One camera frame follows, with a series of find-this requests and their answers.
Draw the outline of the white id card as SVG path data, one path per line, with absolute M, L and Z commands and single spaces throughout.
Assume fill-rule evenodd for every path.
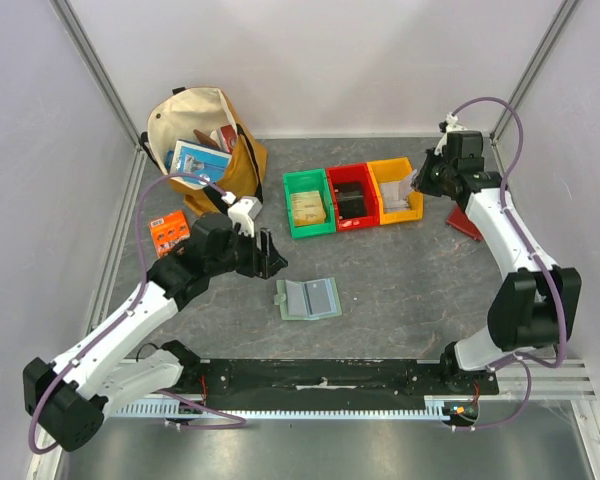
M 413 170 L 397 182 L 397 195 L 399 199 L 406 199 L 414 191 L 414 181 L 417 171 Z

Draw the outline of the black credit card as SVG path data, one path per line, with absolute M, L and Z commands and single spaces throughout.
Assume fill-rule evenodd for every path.
M 331 301 L 331 283 L 327 279 L 319 279 L 305 283 L 307 311 L 311 317 L 330 314 L 333 310 Z

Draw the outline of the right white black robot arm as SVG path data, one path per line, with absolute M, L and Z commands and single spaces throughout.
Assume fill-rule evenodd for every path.
M 478 229 L 502 277 L 486 325 L 448 346 L 438 368 L 447 392 L 463 392 L 474 371 L 496 368 L 508 358 L 529 359 L 536 349 L 555 346 L 564 359 L 572 334 L 582 280 L 562 268 L 532 236 L 514 208 L 502 176 L 485 168 L 483 137 L 448 127 L 427 150 L 412 182 L 422 194 L 448 197 Z

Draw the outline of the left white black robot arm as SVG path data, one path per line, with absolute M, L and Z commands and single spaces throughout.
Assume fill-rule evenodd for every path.
M 200 369 L 194 355 L 175 344 L 133 366 L 121 361 L 149 333 L 204 293 L 212 278 L 235 272 L 269 279 L 287 267 L 271 233 L 244 235 L 228 216 L 209 213 L 196 220 L 188 238 L 156 260 L 131 296 L 101 325 L 64 353 L 23 369 L 28 441 L 35 454 L 85 445 L 104 421 L 146 394 L 173 387 L 196 388 Z

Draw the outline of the green card holder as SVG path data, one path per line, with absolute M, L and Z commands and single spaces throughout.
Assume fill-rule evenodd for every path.
M 274 304 L 283 321 L 318 321 L 342 315 L 334 277 L 310 281 L 277 280 Z

